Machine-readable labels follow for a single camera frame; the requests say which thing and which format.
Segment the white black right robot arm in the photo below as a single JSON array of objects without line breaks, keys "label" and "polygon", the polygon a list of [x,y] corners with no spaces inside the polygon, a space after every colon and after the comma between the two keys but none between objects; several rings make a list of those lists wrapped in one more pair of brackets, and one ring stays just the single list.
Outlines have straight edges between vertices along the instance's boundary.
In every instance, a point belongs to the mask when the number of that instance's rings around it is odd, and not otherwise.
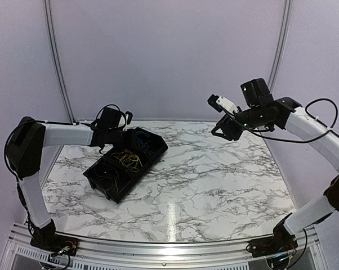
[{"label": "white black right robot arm", "polygon": [[290,97],[275,99],[262,78],[243,83],[240,90],[247,108],[242,110],[224,96],[211,95],[208,104],[224,113],[212,134],[227,141],[237,141],[248,131],[263,140],[294,144],[288,157],[299,172],[293,176],[308,176],[315,182],[324,172],[317,165],[333,169],[328,187],[315,198],[286,215],[269,237],[255,238],[247,250],[253,257],[284,253],[298,247],[296,235],[310,226],[321,223],[339,212],[339,134],[334,124],[326,125]]}]

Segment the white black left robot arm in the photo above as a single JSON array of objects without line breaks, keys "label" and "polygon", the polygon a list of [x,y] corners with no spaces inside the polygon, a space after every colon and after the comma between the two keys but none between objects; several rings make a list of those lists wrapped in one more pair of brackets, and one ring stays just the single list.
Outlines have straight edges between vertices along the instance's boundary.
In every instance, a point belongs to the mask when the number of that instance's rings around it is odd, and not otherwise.
[{"label": "white black left robot arm", "polygon": [[8,171],[15,177],[18,196],[27,213],[32,245],[56,250],[66,242],[56,233],[43,197],[42,169],[48,167],[43,162],[46,149],[116,146],[125,140],[125,128],[132,119],[132,112],[107,104],[93,121],[61,122],[24,116],[11,131],[3,157]]}]

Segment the black three-compartment plastic bin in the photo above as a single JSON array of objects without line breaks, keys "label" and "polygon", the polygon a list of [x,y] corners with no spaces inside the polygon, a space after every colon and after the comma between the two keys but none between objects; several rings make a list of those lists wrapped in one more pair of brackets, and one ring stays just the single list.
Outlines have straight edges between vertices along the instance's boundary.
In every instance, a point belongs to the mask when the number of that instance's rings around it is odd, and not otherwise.
[{"label": "black three-compartment plastic bin", "polygon": [[83,173],[92,189],[100,191],[107,200],[117,204],[168,150],[160,135],[139,127],[132,129],[132,132],[130,145],[113,146]]}]

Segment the right aluminium corner post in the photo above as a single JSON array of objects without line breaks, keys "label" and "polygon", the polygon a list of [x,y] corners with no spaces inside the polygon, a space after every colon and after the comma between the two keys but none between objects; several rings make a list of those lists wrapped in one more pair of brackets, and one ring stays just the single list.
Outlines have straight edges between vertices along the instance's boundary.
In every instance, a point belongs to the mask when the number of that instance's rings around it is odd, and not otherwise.
[{"label": "right aluminium corner post", "polygon": [[293,6],[292,0],[284,1],[278,41],[276,44],[275,55],[268,80],[268,87],[270,92],[274,91],[280,64],[284,55],[291,20],[292,6]]}]

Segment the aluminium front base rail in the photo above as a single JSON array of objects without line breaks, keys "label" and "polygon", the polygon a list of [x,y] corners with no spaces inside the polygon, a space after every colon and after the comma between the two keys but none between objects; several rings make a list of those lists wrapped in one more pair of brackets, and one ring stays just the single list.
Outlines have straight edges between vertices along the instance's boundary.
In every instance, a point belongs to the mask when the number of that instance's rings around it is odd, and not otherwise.
[{"label": "aluminium front base rail", "polygon": [[105,240],[61,233],[75,252],[55,254],[31,245],[23,224],[14,224],[0,269],[327,269],[315,229],[290,246],[262,252],[253,238],[215,242],[155,243]]}]

